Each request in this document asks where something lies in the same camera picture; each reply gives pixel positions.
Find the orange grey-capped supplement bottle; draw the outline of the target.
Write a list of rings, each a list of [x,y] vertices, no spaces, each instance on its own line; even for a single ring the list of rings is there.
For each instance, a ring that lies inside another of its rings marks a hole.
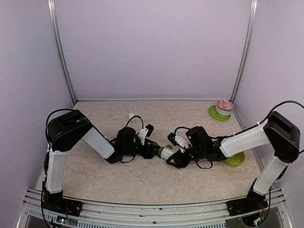
[[[168,160],[174,153],[175,151],[168,147],[161,147],[158,150],[158,156],[164,160]]]

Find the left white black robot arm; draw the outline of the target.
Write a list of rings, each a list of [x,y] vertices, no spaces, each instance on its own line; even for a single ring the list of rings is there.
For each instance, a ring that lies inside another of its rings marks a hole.
[[[46,120],[45,135],[48,143],[44,161],[45,179],[42,182],[41,206],[44,209],[68,215],[79,214],[82,203],[63,197],[62,179],[68,152],[83,141],[109,164],[124,162],[125,156],[137,155],[151,159],[157,155],[159,145],[149,140],[154,127],[142,126],[137,133],[125,126],[117,136],[108,140],[80,111],[64,108],[65,114]]]

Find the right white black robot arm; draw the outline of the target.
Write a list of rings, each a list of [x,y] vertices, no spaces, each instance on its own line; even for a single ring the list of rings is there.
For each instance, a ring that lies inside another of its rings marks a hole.
[[[213,139],[202,126],[190,128],[186,136],[189,144],[178,134],[168,135],[168,139],[173,145],[179,146],[179,150],[159,150],[159,156],[167,164],[185,168],[191,161],[206,159],[209,162],[219,162],[262,145],[270,144],[273,147],[274,155],[252,183],[247,196],[227,202],[230,215],[266,208],[266,194],[271,186],[283,176],[287,166],[300,154],[299,128],[277,111],[271,112],[261,123],[231,136]]]

